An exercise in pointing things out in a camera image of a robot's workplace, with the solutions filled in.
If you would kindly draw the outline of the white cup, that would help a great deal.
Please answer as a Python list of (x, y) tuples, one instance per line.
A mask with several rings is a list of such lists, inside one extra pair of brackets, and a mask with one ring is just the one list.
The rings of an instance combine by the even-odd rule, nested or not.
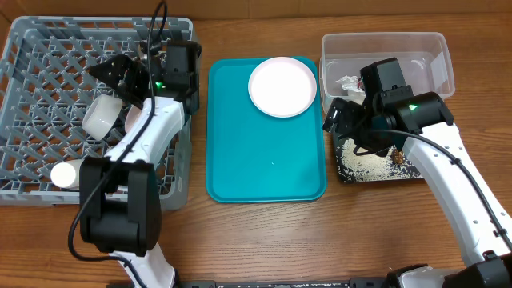
[(56, 164), (50, 172), (52, 183), (63, 189), (78, 188), (82, 163), (83, 159), (76, 159)]

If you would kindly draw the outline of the small white pink plate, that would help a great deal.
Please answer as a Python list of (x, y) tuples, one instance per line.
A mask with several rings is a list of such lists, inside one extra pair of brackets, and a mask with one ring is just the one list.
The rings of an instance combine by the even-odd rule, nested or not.
[(124, 130), (126, 133), (128, 133), (138, 120), (141, 110), (137, 108), (135, 105), (132, 105), (126, 115), (125, 124), (124, 124)]

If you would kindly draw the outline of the white tissue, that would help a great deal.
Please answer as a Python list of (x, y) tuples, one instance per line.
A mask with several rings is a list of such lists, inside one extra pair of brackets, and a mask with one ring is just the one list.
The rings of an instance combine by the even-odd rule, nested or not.
[(362, 102), (366, 96), (362, 80), (358, 76), (343, 76), (336, 81), (342, 88), (342, 96), (354, 102)]

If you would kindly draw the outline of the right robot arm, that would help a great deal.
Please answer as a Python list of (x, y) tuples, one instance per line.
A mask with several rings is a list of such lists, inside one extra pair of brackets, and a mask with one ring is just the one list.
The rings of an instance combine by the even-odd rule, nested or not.
[(388, 273), (385, 287), (509, 287), (511, 216), (473, 164), (454, 116), (434, 92), (377, 94), (365, 105), (336, 98), (323, 127), (373, 154), (401, 150), (425, 179), (455, 233), (464, 269), (408, 266)]

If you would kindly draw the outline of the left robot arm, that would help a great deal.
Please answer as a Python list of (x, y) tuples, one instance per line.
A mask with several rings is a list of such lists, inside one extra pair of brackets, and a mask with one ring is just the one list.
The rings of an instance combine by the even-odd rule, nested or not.
[(89, 73), (140, 110), (130, 131), (102, 158), (87, 157), (79, 171), (79, 205), (68, 234), (119, 262), (136, 287), (175, 287), (177, 272), (158, 245), (162, 212), (155, 171), (171, 140), (199, 108), (200, 44), (190, 40), (144, 42), (145, 59), (119, 54)]

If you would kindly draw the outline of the bowl of rice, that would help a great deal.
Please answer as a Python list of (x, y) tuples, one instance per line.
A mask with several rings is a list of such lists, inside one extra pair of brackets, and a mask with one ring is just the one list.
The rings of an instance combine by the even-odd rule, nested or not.
[(82, 128), (95, 140), (102, 140), (111, 130), (122, 109), (122, 100), (101, 94), (89, 106)]

